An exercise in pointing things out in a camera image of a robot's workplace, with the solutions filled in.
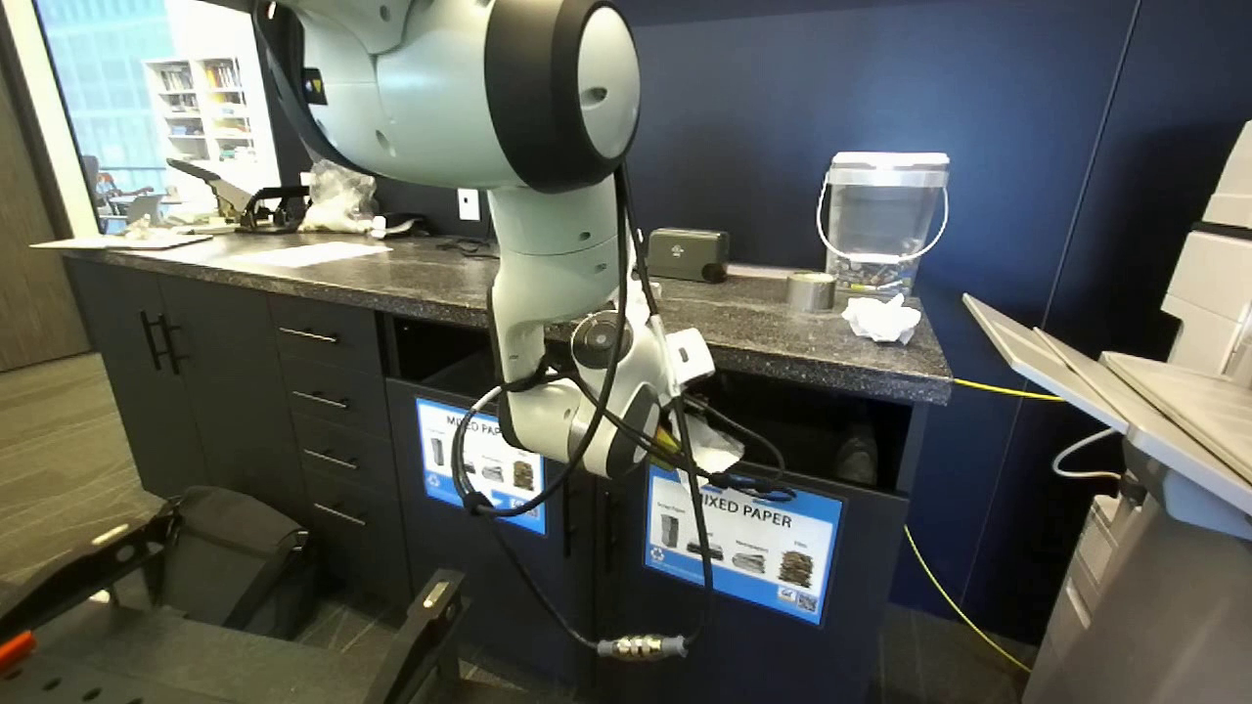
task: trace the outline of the floor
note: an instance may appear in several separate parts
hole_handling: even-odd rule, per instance
[[[96,354],[0,374],[0,587],[40,570],[78,541],[151,512]],[[327,603],[303,640],[372,662],[386,634],[356,607]],[[572,701],[462,664],[449,701]],[[1015,704],[1015,675],[961,624],[887,611],[874,704]]]

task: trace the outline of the black cabinet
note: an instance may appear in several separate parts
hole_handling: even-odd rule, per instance
[[[601,534],[612,541],[601,557],[606,570],[597,574],[597,624],[606,634],[664,624],[664,634],[694,634],[695,640],[686,662],[659,664],[651,675],[638,675],[638,664],[593,662],[597,687],[591,697],[786,704],[870,701],[878,636],[887,611],[906,512],[906,479],[915,461],[906,448],[919,440],[919,411],[733,371],[721,374],[721,381],[709,392],[709,401],[760,428],[786,452],[792,468],[780,474],[781,483],[840,505],[835,521],[826,584],[819,578],[823,591],[786,587],[809,587],[806,570],[792,578],[780,574],[780,565],[772,570],[780,574],[780,591],[772,595],[819,595],[826,611],[806,621],[722,591],[704,595],[695,584],[659,570],[659,563],[651,563],[655,542],[644,541],[659,499],[651,495],[651,478],[638,474],[623,483],[623,495],[612,505],[612,512],[601,512]],[[746,464],[773,474],[766,461],[772,452],[763,452],[763,445],[746,448]],[[736,551],[766,551],[772,530],[763,521],[763,530],[750,541],[743,541],[743,530],[721,541],[722,551],[711,546],[711,563],[736,563]]]
[[[287,388],[269,337],[269,295],[232,285],[163,285],[163,316],[194,411],[207,478],[288,517],[304,483],[287,422]]]
[[[243,487],[340,595],[411,595],[374,311],[69,258],[146,487]]]
[[[464,574],[468,611],[462,619],[462,651],[489,668],[519,668],[528,675],[588,687],[591,651],[544,611],[550,603],[576,628],[591,634],[593,546],[597,530],[582,517],[582,478],[569,479],[557,499],[535,509],[544,534],[506,529],[489,517],[432,495],[423,461],[423,426],[415,401],[447,401],[464,411],[483,392],[483,374],[432,374],[423,381],[386,380],[396,474],[403,479],[407,565],[415,584],[442,565]]]
[[[304,479],[296,517],[340,591],[403,607],[411,578],[374,311],[275,295],[269,340]]]
[[[163,308],[167,282],[96,260],[74,260],[74,278],[146,487],[171,495],[183,483],[215,479],[177,349],[183,328]]]
[[[146,487],[232,483],[303,509],[269,295],[74,260]]]

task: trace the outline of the dark blue wall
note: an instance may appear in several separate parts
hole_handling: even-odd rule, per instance
[[[953,222],[922,267],[926,311],[953,371],[982,380],[1015,374],[960,290],[1086,349],[1163,349],[1179,243],[1252,117],[1247,0],[625,0],[625,14],[644,63],[638,222],[728,228],[736,258],[819,267],[829,152],[945,149]],[[1026,636],[1082,509],[1046,474],[1069,426],[960,394],[913,499],[953,595]],[[897,595],[936,607],[906,557]]]

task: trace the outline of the countertop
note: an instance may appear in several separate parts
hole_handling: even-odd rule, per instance
[[[498,260],[447,239],[220,234],[177,250],[102,250],[112,267],[486,328]],[[922,321],[913,342],[855,340],[837,311],[792,311],[780,282],[659,282],[670,328],[695,324],[721,368],[892,401],[945,401]]]

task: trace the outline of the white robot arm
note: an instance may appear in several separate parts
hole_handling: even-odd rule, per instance
[[[638,452],[623,426],[593,426],[606,374],[606,415],[655,434],[662,406],[709,374],[711,354],[694,333],[670,337],[638,278],[623,278],[631,230],[613,170],[640,95],[623,14],[597,0],[283,3],[303,19],[303,100],[343,160],[489,196],[506,434],[591,474],[631,464]],[[631,321],[623,349],[606,328],[613,301]],[[548,374],[548,324],[579,324],[572,354],[582,381]]]

